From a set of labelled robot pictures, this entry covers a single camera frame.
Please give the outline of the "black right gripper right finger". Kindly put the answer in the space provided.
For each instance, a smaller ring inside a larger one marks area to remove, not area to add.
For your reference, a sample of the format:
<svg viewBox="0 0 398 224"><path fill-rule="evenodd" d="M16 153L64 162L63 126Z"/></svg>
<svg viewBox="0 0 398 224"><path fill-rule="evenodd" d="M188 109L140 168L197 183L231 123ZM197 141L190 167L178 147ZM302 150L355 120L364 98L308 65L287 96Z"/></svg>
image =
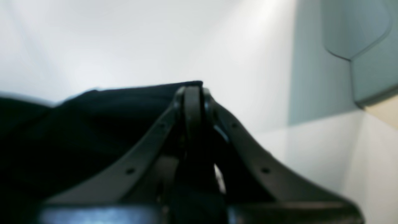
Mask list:
<svg viewBox="0 0 398 224"><path fill-rule="evenodd" d="M351 200L306 179L265 150L209 89L200 88L211 152L226 187L227 224L363 224Z"/></svg>

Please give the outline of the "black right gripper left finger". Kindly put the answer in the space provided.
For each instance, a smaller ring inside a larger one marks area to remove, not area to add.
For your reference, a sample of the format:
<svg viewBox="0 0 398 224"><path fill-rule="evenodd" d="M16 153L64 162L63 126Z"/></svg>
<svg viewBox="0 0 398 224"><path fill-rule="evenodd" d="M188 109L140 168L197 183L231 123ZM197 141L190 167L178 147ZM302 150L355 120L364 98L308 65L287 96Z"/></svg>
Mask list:
<svg viewBox="0 0 398 224"><path fill-rule="evenodd" d="M165 112L124 156L88 180L48 199L38 224L169 224L169 192L182 152L166 144L195 119L195 88L175 93Z"/></svg>

